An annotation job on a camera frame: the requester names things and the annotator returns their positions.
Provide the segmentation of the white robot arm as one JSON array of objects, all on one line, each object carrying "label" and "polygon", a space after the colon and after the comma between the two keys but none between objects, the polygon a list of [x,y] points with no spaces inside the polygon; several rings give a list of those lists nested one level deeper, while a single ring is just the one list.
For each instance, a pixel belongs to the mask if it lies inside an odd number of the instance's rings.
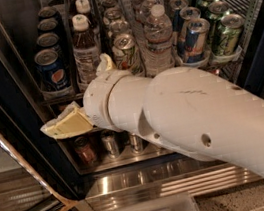
[{"label": "white robot arm", "polygon": [[72,138],[94,127],[131,132],[163,148],[213,158],[264,178],[264,100],[212,73],[175,67],[152,78],[119,70],[104,54],[84,93],[41,131]]}]

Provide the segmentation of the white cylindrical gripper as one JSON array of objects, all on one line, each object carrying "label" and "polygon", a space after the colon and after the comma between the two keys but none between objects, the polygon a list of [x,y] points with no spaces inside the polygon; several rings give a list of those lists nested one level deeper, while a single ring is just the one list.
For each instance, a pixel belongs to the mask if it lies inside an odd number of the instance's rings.
[{"label": "white cylindrical gripper", "polygon": [[57,118],[42,125],[41,132],[58,140],[88,133],[94,125],[120,132],[109,116],[109,96],[120,79],[132,74],[127,70],[114,70],[116,65],[107,53],[101,54],[100,59],[97,78],[91,81],[84,93],[84,108],[75,101],[68,104]]}]

